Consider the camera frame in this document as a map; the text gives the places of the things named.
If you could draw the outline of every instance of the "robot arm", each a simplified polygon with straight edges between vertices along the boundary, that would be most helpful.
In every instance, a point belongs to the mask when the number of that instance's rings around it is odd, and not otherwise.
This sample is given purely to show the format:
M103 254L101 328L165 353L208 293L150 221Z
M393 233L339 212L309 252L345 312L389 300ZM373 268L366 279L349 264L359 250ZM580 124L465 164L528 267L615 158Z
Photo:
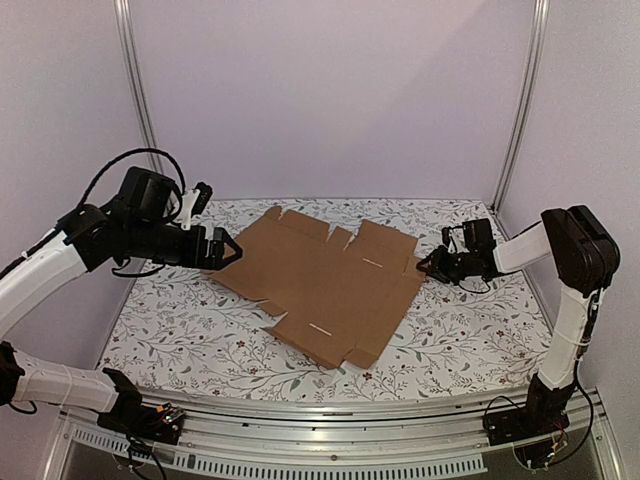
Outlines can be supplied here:
M418 264L427 275L458 285L468 276L489 281L553 256L562 285L551 345L531 380L524 414L485 417L492 444L568 426L563 411L576 388L577 361L587 350L600 302L620 264L616 243L587 207L547 210L541 217L542 222L499 246L488 219L465 222L454 227L463 231L468 249L464 252L457 251L453 229L445 228L444 245Z
M46 297L109 259L121 267L143 258L161 266L220 270L241 258L242 250L224 229L215 228L209 240L203 226L190 225L211 194L211 188L200 183L182 195L170 178L130 168L108 204L98 208L82 203L0 273L0 340ZM178 206L167 214L172 195L178 195ZM149 410L121 372L58 365L2 342L0 405L20 401L89 408L103 413L99 424L117 431L127 431ZM157 430L163 437L162 429ZM176 430L168 441L177 440Z

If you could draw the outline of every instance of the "white wall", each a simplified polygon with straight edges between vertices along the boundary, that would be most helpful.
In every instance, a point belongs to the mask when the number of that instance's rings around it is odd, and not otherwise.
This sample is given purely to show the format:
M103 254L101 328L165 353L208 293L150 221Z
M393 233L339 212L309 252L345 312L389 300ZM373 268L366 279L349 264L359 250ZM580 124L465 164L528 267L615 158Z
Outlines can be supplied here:
M37 242L109 159L141 144L113 2L0 1L0 267ZM115 193L124 169L96 198ZM16 348L93 368L127 281L103 268L10 332ZM0 408L0 477L36 477L54 408Z
M531 116L503 219L510 233L549 207L586 204L622 266L583 369L598 386L630 478L640 470L640 3L552 2ZM557 309L551 261L533 270Z
M218 198L490 200L534 3L131 7L158 140Z

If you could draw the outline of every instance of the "floral tablecloth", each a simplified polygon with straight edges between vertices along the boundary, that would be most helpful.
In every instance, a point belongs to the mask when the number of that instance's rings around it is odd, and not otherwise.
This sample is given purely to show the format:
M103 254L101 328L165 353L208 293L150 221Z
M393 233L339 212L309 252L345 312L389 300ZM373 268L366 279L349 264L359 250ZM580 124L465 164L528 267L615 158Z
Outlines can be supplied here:
M440 243L442 227L489 215L476 201L242 200L212 202L198 223L236 235L276 204L354 232L364 218L393 226L419 238L419 256ZM201 272L165 268L137 280L101 364L141 386L194 395L388 401L524 385L550 340L521 274L492 281L484 294L427 281L368 371L348 363L325 370L263 331L274 323Z

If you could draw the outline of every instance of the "black cable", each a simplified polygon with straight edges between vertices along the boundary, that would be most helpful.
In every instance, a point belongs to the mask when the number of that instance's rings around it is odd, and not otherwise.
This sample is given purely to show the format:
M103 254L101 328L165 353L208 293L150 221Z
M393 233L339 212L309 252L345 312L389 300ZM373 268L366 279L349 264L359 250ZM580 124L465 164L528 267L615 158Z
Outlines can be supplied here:
M107 170L109 170L116 163L121 162L125 158L131 157L132 155L137 155L139 153L155 153L156 155L163 156L167 160L169 160L169 162L171 162L171 164L173 165L173 168L175 168L176 172L178 173L178 177L180 178L181 194L184 194L185 189L186 189L186 182L184 181L184 175L182 174L182 169L180 168L180 165L178 165L178 162L176 161L175 158L173 158L167 152L165 152L163 150L158 150L157 148L146 148L146 147L145 148L134 148L133 150L129 150L127 152L124 152L124 153L118 155L113 160L107 162L107 164L104 167L102 167L100 169L100 171L98 171L96 176L93 177L91 182L89 182L89 186L87 187L87 189L82 194L82 198L80 198L80 201L78 202L78 205L77 205L76 208L78 208L78 209L82 208L82 206L86 203L87 199L89 198L89 194L91 193L91 191L94 189L94 187L98 183L98 180L100 180L102 175L104 175Z
M143 480L151 480L150 477L147 477L141 474L138 471L138 467L133 467L133 453L135 452L140 455L147 455L151 457L151 459L153 460L153 463L155 463L156 467L158 467L158 471L162 476L162 480L167 480L167 472L165 472L164 467L158 460L158 457L156 456L156 454L153 453L153 449L149 447L149 445L147 445L144 442L144 440L142 440L141 438L135 435L127 434L126 437L127 437L127 440L129 441L129 448L127 449L127 453L129 456L129 466L131 467L131 471L135 473L138 478L141 478Z
M34 253L36 253L38 250L40 250L42 247L44 247L47 243L49 243L51 240L53 240L56 237L56 235L58 235L59 233L60 233L60 229L58 227L54 228L42 240L40 240L33 247L31 247L29 250L27 250L25 252L26 253L26 258L24 256L18 257L14 261L12 261L9 265L4 267L2 269L2 271L0 272L0 280L2 280L4 277L6 277L13 269L18 267L27 258L32 256Z
M493 405L493 402L495 402L496 400L506 400L507 402L509 402L511 405L513 405L514 407L516 407L516 409L520 410L522 407L520 407L516 402L514 402L513 400L511 400L509 397L505 397L504 395L498 395L497 397L495 397L493 400L491 400L489 402L489 404L487 405L487 408L484 409L484 414L482 415L482 417L486 417L487 413L489 413L489 409L491 408L491 405Z
M582 440L580 440L580 443L578 444L578 446L576 448L574 448L571 453L569 453L568 455L562 457L560 460L558 460L556 462L552 461L551 463L549 463L549 466L559 465L562 462L566 462L567 460L569 460L571 457L573 457L578 452L578 450L580 450L582 448L582 446L587 442L587 439L591 435L591 429L593 428L593 420L595 418L595 407L593 406L593 401L591 400L591 398L589 398L589 395L587 394L587 392L585 392L584 388L582 387L582 384L580 383L580 380L578 379L578 365L579 364L580 364L580 361L576 360L576 365L575 365L575 367L573 369L573 378L576 379L576 386L578 387L578 390L580 390L580 393L582 394L582 396L585 398L585 400L589 404L589 426L587 427L587 431L585 432L584 437L582 437Z
M487 286L487 289L484 291L479 291L479 290L469 290L468 288L464 288L462 285L458 284L458 287L460 287L461 290L464 290L465 292L468 293L473 293L475 295L484 295L485 293L489 293L491 291L491 286L485 281L484 282L485 285Z
M31 404L31 408L33 410L23 410L19 407L16 407L13 403L9 403L9 407L11 407L11 410L21 413L22 415L35 415L36 413L38 413L38 406L32 401L29 401L29 403Z
M122 266L121 268L112 268L111 269L111 273L113 273L116 277L120 277L120 278L145 278L145 277L150 277L152 275L155 275L160 270L162 270L164 267L166 267L166 265L160 265L159 267L156 267L156 268L154 268L152 270L149 270L147 272L142 272L142 273L121 273L120 270L122 270L124 267L126 267L129 263L127 263L126 265Z

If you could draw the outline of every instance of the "flat cardboard box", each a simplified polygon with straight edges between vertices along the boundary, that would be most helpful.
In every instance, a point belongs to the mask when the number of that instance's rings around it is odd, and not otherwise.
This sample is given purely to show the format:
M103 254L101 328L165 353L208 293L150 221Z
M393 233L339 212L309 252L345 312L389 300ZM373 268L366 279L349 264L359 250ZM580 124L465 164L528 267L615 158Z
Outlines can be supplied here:
M326 368L369 368L424 281L417 239L364 220L358 235L281 207L235 240L241 260L211 278L273 316L268 331Z

